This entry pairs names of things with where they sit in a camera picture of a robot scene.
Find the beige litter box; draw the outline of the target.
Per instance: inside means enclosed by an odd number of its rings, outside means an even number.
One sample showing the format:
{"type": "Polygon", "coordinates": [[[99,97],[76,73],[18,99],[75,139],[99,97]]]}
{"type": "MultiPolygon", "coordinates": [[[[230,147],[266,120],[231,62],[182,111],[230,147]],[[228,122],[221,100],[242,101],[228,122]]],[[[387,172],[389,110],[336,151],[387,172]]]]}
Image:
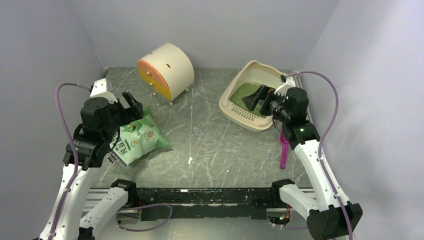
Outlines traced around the beige litter box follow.
{"type": "Polygon", "coordinates": [[[283,96],[296,86],[294,77],[276,68],[249,61],[234,77],[219,99],[223,114],[233,123],[253,132],[262,132],[272,125],[272,117],[260,114],[268,94],[283,96]]]}

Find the green cat litter bag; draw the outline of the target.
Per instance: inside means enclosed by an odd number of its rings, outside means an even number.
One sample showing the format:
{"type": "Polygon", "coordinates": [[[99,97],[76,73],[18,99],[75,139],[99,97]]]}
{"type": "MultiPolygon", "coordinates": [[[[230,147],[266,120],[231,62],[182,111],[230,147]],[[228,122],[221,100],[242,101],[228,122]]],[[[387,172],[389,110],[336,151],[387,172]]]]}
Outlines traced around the green cat litter bag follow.
{"type": "Polygon", "coordinates": [[[144,117],[120,127],[110,143],[111,150],[106,155],[110,164],[118,164],[123,169],[132,162],[156,149],[170,149],[171,144],[153,119],[148,107],[143,109],[144,117]]]}

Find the magenta litter scoop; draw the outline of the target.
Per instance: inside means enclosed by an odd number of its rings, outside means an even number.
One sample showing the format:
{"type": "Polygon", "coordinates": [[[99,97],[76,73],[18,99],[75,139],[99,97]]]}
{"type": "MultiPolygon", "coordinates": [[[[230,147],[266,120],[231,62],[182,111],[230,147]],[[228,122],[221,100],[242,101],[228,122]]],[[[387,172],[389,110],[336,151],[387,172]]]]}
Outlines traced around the magenta litter scoop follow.
{"type": "Polygon", "coordinates": [[[281,133],[280,133],[280,143],[282,145],[282,151],[281,151],[281,160],[280,160],[279,167],[280,167],[280,169],[283,170],[283,169],[286,168],[289,146],[290,146],[290,143],[286,140],[286,138],[284,136],[283,129],[281,130],[281,133]]]}

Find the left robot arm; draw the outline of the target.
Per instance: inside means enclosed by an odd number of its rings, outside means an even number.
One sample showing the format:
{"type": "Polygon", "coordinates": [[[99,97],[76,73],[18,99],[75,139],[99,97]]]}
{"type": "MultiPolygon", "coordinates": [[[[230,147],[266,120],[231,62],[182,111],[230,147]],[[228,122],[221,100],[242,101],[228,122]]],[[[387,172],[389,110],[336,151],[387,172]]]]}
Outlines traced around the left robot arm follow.
{"type": "Polygon", "coordinates": [[[61,185],[40,240],[94,240],[119,209],[140,206],[136,183],[117,179],[107,196],[82,217],[94,175],[116,143],[113,137],[124,124],[144,117],[142,103],[128,91],[122,95],[128,108],[120,101],[111,103],[104,97],[85,101],[80,111],[82,122],[68,135],[61,185]]]}

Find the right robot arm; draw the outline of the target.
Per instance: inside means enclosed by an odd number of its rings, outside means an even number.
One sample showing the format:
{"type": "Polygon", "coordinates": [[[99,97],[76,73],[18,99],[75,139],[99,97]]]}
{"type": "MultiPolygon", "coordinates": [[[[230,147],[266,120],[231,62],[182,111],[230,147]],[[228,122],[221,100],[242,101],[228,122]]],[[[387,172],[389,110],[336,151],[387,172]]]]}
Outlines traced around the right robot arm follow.
{"type": "Polygon", "coordinates": [[[281,123],[282,135],[300,159],[315,193],[312,198],[291,180],[280,180],[273,184],[275,190],[270,193],[270,202],[275,207],[287,204],[295,209],[305,219],[315,240],[344,236],[353,239],[363,210],[360,204],[350,201],[331,171],[322,149],[324,139],[307,119],[307,92],[290,87],[280,94],[274,88],[261,85],[242,101],[250,111],[260,105],[261,115],[281,123]]]}

